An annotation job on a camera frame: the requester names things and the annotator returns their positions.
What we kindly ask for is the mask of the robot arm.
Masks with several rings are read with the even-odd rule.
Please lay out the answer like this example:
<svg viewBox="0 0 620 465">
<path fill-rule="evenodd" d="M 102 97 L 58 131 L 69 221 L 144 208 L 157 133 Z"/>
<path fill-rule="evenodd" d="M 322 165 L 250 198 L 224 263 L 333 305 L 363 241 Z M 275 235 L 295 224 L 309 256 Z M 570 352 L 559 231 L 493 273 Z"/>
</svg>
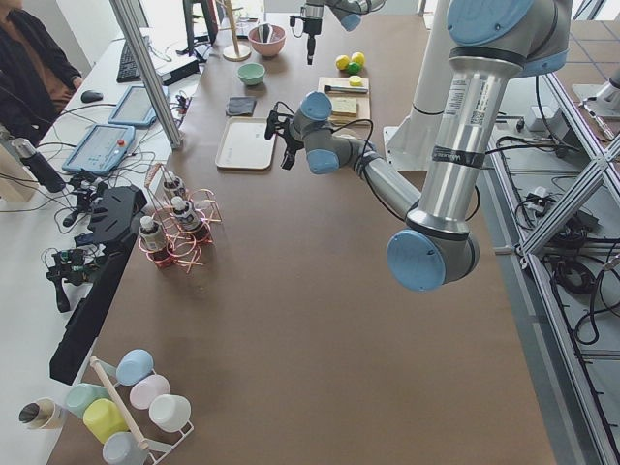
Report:
<svg viewBox="0 0 620 465">
<path fill-rule="evenodd" d="M 322 33 L 324 8 L 328 8 L 338 19 L 346 31 L 355 30 L 361 23 L 361 17 L 380 10 L 385 1 L 375 0 L 315 0 L 305 1 L 298 15 L 290 16 L 290 26 L 300 20 L 303 24 L 302 33 L 307 35 L 306 61 L 308 65 L 314 62 L 316 51 L 316 37 Z"/>
<path fill-rule="evenodd" d="M 421 188 L 371 142 L 340 136 L 323 92 L 308 93 L 293 114 L 273 110 L 265 133 L 285 140 L 285 169 L 304 151 L 315 174 L 355 170 L 405 223 L 387 245 L 393 277 L 413 291 L 435 290 L 478 263 L 466 213 L 507 84 L 564 66 L 571 12 L 568 1 L 446 1 L 438 7 L 424 59 L 442 65 L 435 79 L 445 107 Z"/>
</svg>

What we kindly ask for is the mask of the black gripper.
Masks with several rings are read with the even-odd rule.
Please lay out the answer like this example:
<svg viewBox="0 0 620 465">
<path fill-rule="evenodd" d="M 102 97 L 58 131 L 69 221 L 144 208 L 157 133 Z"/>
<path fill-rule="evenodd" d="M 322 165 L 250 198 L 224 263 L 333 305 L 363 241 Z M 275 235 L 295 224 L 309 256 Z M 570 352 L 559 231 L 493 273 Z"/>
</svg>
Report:
<svg viewBox="0 0 620 465">
<path fill-rule="evenodd" d="M 303 139 L 291 118 L 288 118 L 283 123 L 282 137 L 285 140 L 286 150 L 283 154 L 281 168 L 283 170 L 290 170 L 295 164 L 296 153 L 304 148 Z"/>
<path fill-rule="evenodd" d="M 303 32 L 308 35 L 306 41 L 306 62 L 307 65 L 313 65 L 314 61 L 314 37 L 322 33 L 322 20 L 316 17 L 303 18 Z"/>
</svg>

